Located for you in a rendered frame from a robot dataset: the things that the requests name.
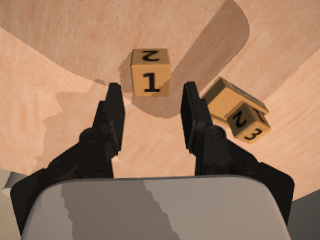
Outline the wooden number cube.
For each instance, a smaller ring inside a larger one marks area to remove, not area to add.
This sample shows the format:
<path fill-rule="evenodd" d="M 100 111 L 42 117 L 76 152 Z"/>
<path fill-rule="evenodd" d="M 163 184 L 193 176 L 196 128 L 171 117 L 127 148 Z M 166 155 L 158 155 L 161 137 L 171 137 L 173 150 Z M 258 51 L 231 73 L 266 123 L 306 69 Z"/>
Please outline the wooden number cube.
<path fill-rule="evenodd" d="M 133 49 L 130 70 L 134 97 L 169 95 L 171 63 L 167 48 Z"/>
<path fill-rule="evenodd" d="M 246 102 L 227 118 L 227 122 L 234 138 L 250 145 L 271 131 L 263 113 Z"/>

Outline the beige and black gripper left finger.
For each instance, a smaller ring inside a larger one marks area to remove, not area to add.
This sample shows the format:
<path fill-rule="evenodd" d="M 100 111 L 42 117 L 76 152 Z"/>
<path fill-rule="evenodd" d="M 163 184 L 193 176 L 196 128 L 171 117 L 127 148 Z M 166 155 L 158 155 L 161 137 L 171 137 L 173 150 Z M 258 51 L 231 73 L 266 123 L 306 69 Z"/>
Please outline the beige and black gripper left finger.
<path fill-rule="evenodd" d="M 30 210 L 45 188 L 72 179 L 114 178 L 111 159 L 121 151 L 124 122 L 121 85 L 109 83 L 105 102 L 99 101 L 93 125 L 81 132 L 79 142 L 54 158 L 47 168 L 12 186 L 10 197 L 21 236 Z"/>

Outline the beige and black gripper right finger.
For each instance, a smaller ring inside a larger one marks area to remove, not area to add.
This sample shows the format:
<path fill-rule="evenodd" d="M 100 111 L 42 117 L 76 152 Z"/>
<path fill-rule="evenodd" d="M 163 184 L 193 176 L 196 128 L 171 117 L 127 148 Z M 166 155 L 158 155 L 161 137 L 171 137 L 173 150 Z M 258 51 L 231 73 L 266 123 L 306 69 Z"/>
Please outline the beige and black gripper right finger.
<path fill-rule="evenodd" d="M 194 81 L 184 83 L 180 114 L 186 149 L 196 156 L 194 176 L 229 172 L 262 182 L 274 196 L 287 226 L 295 187 L 291 176 L 258 162 L 254 155 L 227 139 L 225 130 L 213 124 L 207 102 L 200 99 Z"/>

